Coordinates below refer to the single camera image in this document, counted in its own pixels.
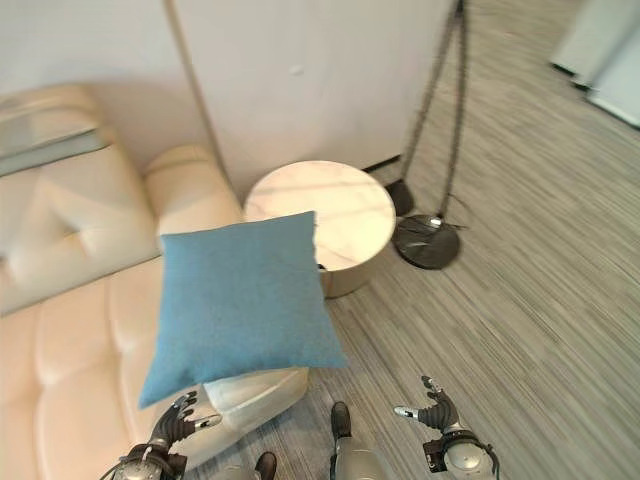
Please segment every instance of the floor lamp base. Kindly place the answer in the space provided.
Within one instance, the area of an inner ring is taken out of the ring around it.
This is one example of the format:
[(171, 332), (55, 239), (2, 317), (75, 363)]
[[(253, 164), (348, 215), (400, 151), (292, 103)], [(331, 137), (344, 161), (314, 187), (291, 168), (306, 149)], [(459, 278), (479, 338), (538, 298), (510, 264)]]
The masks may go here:
[(396, 226), (391, 241), (404, 260), (427, 270), (446, 267), (460, 251), (456, 229), (430, 215), (404, 218)]

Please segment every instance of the marble tabletop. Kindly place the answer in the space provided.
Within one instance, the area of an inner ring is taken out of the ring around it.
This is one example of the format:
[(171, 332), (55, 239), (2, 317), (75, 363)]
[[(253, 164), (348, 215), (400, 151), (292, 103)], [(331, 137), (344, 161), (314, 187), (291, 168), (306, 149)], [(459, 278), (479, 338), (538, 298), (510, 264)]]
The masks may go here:
[(349, 165), (313, 160), (292, 163), (262, 178), (245, 202), (247, 221), (316, 212), (316, 260), (328, 271), (366, 262), (395, 228), (387, 191)]

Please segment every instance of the white cabinet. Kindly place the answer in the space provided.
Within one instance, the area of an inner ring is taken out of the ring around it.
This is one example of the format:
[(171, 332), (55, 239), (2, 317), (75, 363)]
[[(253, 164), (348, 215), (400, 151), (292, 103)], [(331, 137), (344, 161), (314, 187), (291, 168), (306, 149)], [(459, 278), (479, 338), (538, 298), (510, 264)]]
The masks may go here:
[(240, 196), (299, 160), (401, 153), (449, 0), (175, 0)]

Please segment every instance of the floor lamp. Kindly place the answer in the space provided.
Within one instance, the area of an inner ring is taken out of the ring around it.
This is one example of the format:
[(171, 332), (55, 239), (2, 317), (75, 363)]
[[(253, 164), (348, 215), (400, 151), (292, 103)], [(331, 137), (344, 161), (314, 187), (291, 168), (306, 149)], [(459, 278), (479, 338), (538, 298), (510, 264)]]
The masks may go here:
[(439, 270), (446, 267), (458, 255), (460, 250), (460, 238), (456, 228), (448, 224), (445, 217), (449, 207), (449, 200), (452, 196), (453, 178), (460, 153), (467, 90), (468, 29), (464, 0), (457, 0), (445, 25), (420, 111), (411, 130), (408, 144), (402, 154), (403, 164), (400, 179), (386, 186), (396, 207), (397, 215), (404, 216), (409, 213), (414, 207), (414, 200), (406, 184), (407, 174), (415, 158), (416, 147), (424, 131), (427, 114), (431, 107), (447, 50), (456, 27), (459, 28), (460, 42), (458, 49), (457, 104), (449, 168), (440, 207), (434, 215), (419, 214), (403, 218), (396, 226), (392, 238), (394, 247), (404, 260), (416, 267), (430, 270)]

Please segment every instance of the sofa armrest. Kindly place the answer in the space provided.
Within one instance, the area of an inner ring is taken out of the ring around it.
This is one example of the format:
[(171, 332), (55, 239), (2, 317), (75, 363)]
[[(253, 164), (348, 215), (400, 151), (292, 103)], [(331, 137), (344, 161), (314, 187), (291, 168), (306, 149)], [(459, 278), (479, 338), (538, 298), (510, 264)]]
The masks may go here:
[(215, 158), (201, 147), (185, 145), (163, 153), (147, 167), (145, 182), (158, 217), (158, 235), (243, 221), (238, 199)]

